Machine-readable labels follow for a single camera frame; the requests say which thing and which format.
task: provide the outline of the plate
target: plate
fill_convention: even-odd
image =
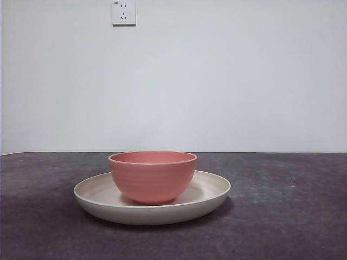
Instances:
[[[195,171],[188,188],[176,199],[165,205],[144,206],[124,196],[108,172],[78,183],[74,194],[80,206],[98,218],[130,225],[162,225],[191,220],[214,211],[230,189],[227,179]]]

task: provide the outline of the white wall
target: white wall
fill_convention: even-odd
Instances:
[[[2,0],[2,154],[347,152],[347,1]]]

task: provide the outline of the electrical outlet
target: electrical outlet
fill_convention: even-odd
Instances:
[[[112,25],[136,25],[135,0],[114,0],[112,2]]]

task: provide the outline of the table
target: table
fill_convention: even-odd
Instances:
[[[1,156],[1,259],[347,259],[346,153],[196,153],[198,170],[232,183],[230,196],[162,226],[79,207],[73,187],[108,172],[110,154]]]

